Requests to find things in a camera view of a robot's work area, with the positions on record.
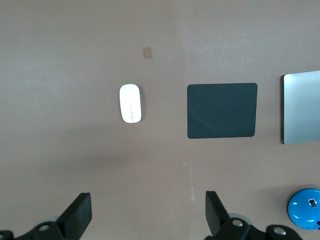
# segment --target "silver laptop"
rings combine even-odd
[[[320,141],[320,71],[283,77],[283,141]]]

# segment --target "wireless mouse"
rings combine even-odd
[[[141,120],[139,87],[135,84],[123,85],[119,97],[123,121],[129,124],[138,123]]]

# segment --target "blue object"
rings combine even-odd
[[[305,188],[296,192],[288,203],[288,215],[302,229],[319,229],[320,189]]]

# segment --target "blue round device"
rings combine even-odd
[[[302,229],[320,229],[320,190],[305,188],[296,192],[288,203],[288,215]]]

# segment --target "black mouse pad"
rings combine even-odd
[[[253,137],[256,83],[191,84],[187,87],[190,139]]]

